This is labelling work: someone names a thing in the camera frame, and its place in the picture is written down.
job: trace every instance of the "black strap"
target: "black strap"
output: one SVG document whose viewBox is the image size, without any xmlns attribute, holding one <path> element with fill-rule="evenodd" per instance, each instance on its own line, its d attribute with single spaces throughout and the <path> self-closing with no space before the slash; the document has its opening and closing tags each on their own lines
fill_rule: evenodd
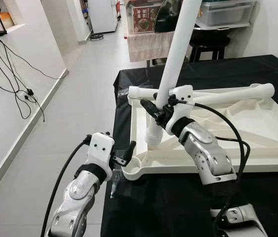
<svg viewBox="0 0 278 237">
<path fill-rule="evenodd" d="M 79 176 L 79 174 L 81 173 L 82 170 L 89 171 L 92 174 L 94 174 L 96 177 L 98 177 L 100 184 L 102 184 L 107 177 L 105 170 L 103 170 L 97 164 L 83 164 L 76 171 L 76 173 L 74 175 L 74 179 L 76 179 Z"/>
<path fill-rule="evenodd" d="M 179 137 L 183 128 L 190 124 L 191 122 L 194 122 L 195 120 L 188 118 L 188 117 L 182 117 L 180 118 L 176 123 L 174 123 L 171 132 L 176 136 Z"/>
</svg>

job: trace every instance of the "poster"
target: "poster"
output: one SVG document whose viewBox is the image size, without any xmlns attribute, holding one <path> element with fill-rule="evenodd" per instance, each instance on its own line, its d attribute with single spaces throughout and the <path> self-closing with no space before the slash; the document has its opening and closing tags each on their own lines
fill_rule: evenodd
<svg viewBox="0 0 278 237">
<path fill-rule="evenodd" d="M 134 33 L 154 32 L 161 4 L 133 7 Z"/>
</svg>

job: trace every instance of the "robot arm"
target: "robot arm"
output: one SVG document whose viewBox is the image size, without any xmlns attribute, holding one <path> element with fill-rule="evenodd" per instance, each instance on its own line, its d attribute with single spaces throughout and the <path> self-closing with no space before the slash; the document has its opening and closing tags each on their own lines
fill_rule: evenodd
<svg viewBox="0 0 278 237">
<path fill-rule="evenodd" d="M 231 202 L 229 208 L 216 220 L 220 236 L 267 237 L 253 206 L 241 199 L 236 182 L 237 174 L 230 156 L 219 146 L 212 133 L 188 118 L 193 108 L 191 91 L 192 87 L 189 85 L 171 90 L 169 103 L 162 111 L 159 111 L 151 101 L 142 99 L 140 103 L 159 126 L 178 138 L 179 143 L 194 160 L 202 184 L 211 187 L 212 218 L 217 217 L 227 202 Z M 185 100 L 189 106 L 178 104 L 176 98 Z"/>
<path fill-rule="evenodd" d="M 87 213 L 94 204 L 100 185 L 111 178 L 113 163 L 126 166 L 136 146 L 132 141 L 125 155 L 119 158 L 112 150 L 112 137 L 95 133 L 88 138 L 87 160 L 65 189 L 64 200 L 55 211 L 45 237 L 82 237 L 86 230 Z"/>
</svg>

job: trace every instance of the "baseboard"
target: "baseboard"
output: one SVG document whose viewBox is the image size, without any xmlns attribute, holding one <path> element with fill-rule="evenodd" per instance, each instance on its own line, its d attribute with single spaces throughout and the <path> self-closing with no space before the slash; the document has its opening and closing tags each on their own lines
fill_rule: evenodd
<svg viewBox="0 0 278 237">
<path fill-rule="evenodd" d="M 78 44 L 85 44 L 89 38 L 90 38 L 90 35 L 92 34 L 93 30 L 91 30 L 91 32 L 89 33 L 89 35 L 85 38 L 85 40 L 82 40 L 82 41 L 78 41 Z"/>
<path fill-rule="evenodd" d="M 51 98 L 54 96 L 54 94 L 56 93 L 60 84 L 65 79 L 62 77 L 67 75 L 68 73 L 69 73 L 69 71 L 67 69 L 65 69 L 63 71 L 63 73 L 61 74 L 61 76 L 59 77 L 61 79 L 57 80 L 57 82 L 51 88 L 51 90 L 47 94 L 45 100 L 40 105 L 43 110 L 47 107 Z M 14 158 L 16 157 L 17 153 L 20 151 L 22 145 L 26 141 L 28 135 L 31 133 L 32 129 L 36 125 L 36 123 L 39 120 L 39 118 L 41 117 L 41 115 L 42 115 L 41 110 L 38 110 L 35 113 L 35 115 L 31 118 L 28 125 L 23 129 L 22 133 L 17 138 L 16 142 L 13 144 L 12 148 L 9 150 L 8 154 L 5 156 L 5 158 L 1 162 L 1 164 L 0 164 L 0 181 L 1 181 L 2 177 L 4 176 L 4 174 L 6 173 L 7 169 L 10 167 L 10 165 L 11 165 L 12 161 L 14 160 Z"/>
</svg>

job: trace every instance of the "small black object on floor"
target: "small black object on floor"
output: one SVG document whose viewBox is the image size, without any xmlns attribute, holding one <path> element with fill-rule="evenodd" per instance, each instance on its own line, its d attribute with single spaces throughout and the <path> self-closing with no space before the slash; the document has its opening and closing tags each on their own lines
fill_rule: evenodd
<svg viewBox="0 0 278 237">
<path fill-rule="evenodd" d="M 90 35 L 90 40 L 102 40 L 104 39 L 104 34 L 102 33 L 95 33 Z"/>
</svg>

